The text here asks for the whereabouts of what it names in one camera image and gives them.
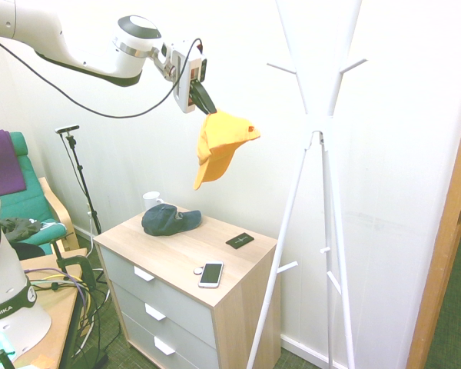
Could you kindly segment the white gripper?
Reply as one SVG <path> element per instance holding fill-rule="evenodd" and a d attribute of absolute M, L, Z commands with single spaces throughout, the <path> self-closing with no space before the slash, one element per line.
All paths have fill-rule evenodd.
<path fill-rule="evenodd" d="M 173 96 L 183 113 L 190 113 L 195 105 L 205 114 L 217 113 L 210 95 L 199 82 L 202 73 L 202 62 L 206 58 L 201 51 L 201 40 L 192 42 L 184 40 L 172 45 L 171 63 L 175 67 L 175 87 Z"/>

